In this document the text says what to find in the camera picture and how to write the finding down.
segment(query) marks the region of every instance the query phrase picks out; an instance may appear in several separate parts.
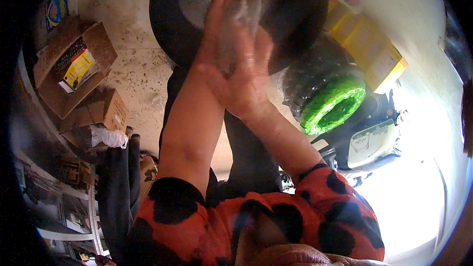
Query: wrist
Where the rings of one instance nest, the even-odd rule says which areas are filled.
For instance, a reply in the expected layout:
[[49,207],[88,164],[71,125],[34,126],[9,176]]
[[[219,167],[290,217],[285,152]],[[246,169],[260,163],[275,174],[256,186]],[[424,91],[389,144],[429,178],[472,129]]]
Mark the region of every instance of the wrist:
[[254,123],[259,123],[266,117],[269,117],[270,115],[272,115],[272,112],[275,109],[275,106],[269,100],[265,100],[261,103],[258,103],[258,105],[252,107],[245,113],[239,115],[238,118],[240,118],[240,120],[245,125],[251,125]]

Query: forearm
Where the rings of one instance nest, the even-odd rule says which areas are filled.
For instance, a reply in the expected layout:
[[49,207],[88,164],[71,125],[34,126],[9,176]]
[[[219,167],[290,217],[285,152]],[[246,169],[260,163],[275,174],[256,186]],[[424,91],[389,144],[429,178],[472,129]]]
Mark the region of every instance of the forearm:
[[224,110],[201,75],[191,68],[174,101],[163,131],[160,163],[172,157],[210,167]]
[[320,153],[305,135],[294,127],[276,107],[267,102],[242,118],[245,125],[263,142],[281,168],[297,182],[298,175],[324,163]]

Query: yellow box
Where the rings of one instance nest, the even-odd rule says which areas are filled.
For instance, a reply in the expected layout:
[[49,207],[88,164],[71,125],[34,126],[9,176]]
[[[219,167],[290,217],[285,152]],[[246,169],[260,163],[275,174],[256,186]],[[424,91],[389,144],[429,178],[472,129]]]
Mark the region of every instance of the yellow box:
[[408,66],[386,34],[341,3],[329,2],[324,29],[353,57],[365,73],[366,84],[376,93],[389,90]]

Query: person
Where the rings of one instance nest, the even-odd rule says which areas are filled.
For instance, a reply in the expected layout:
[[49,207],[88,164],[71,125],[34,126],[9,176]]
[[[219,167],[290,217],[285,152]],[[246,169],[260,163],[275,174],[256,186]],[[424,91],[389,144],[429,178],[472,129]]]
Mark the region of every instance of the person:
[[[262,28],[253,39],[232,23],[236,67],[222,76],[216,64],[225,2],[212,0],[195,61],[169,79],[157,180],[128,234],[125,262],[385,265],[368,202],[269,101],[273,44]],[[223,121],[234,162],[222,188],[210,162]],[[280,192],[278,166],[293,179],[294,195]]]

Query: sleeve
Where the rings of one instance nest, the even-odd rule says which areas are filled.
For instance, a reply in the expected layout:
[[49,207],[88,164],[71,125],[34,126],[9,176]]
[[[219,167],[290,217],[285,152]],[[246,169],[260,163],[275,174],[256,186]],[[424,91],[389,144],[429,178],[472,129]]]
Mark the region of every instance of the sleeve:
[[202,259],[208,215],[192,184],[161,178],[151,186],[127,238],[130,265],[183,265]]
[[324,253],[383,261],[384,244],[370,204],[325,164],[299,176],[295,195],[321,216],[319,248]]

